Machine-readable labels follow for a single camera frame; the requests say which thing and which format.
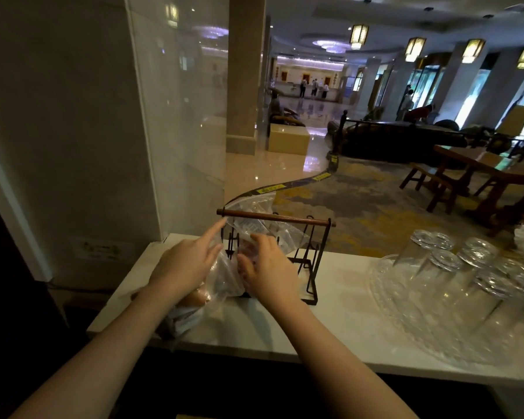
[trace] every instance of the yellow caution label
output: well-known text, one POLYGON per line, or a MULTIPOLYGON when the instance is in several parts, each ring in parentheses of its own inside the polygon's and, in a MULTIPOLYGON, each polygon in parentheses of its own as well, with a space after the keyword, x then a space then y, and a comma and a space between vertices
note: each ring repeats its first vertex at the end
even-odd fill
POLYGON ((264 188, 257 189, 256 192, 260 194, 271 193, 272 191, 275 191, 277 189, 282 189, 285 187, 286 186, 283 184, 272 185, 271 187, 264 187, 264 188))
POLYGON ((324 173, 321 173, 320 175, 314 176, 313 179, 315 181, 321 181, 322 179, 326 179, 329 176, 332 176, 332 174, 329 174, 328 172, 324 172, 324 173))

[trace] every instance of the tiled floor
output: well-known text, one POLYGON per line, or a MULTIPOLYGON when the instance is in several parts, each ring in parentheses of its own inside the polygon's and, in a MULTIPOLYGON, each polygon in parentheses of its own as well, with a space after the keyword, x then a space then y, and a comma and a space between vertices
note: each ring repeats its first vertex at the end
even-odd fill
POLYGON ((265 185, 279 184, 317 175, 328 167, 325 141, 328 121, 339 119, 346 106, 311 99, 283 97, 282 106, 296 111, 311 134, 307 156, 274 153, 266 150, 265 130, 261 129, 254 156, 227 153, 225 201, 265 185))

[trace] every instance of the ceiling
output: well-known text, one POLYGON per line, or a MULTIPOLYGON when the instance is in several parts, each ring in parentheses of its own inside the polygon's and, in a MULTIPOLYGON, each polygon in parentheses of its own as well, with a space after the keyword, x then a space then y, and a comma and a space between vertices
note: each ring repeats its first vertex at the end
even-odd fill
POLYGON ((489 51, 524 46, 524 0, 266 0, 273 54, 364 63, 390 61, 412 37, 425 37, 424 53, 452 51, 459 41, 483 38, 489 51), (515 7, 520 12, 505 8, 515 7), (360 51, 331 54, 315 40, 349 42, 354 23, 369 26, 360 51))

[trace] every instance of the forearm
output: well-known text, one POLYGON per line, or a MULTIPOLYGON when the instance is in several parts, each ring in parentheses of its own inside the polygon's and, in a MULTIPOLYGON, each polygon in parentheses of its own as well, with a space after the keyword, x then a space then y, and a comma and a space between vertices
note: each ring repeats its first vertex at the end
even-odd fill
POLYGON ((146 287, 121 315, 56 372, 12 418, 106 418, 155 328, 178 295, 146 287))
POLYGON ((342 418, 415 418, 411 409, 299 301, 271 312, 342 418))

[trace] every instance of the person's right hand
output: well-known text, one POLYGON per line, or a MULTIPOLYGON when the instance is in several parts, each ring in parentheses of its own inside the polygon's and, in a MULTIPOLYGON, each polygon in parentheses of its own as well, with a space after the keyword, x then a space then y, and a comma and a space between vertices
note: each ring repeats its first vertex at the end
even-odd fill
POLYGON ((237 256, 249 293, 270 312, 300 300, 297 268, 280 251, 275 238, 258 233, 250 237, 258 243, 256 267, 245 255, 237 256))

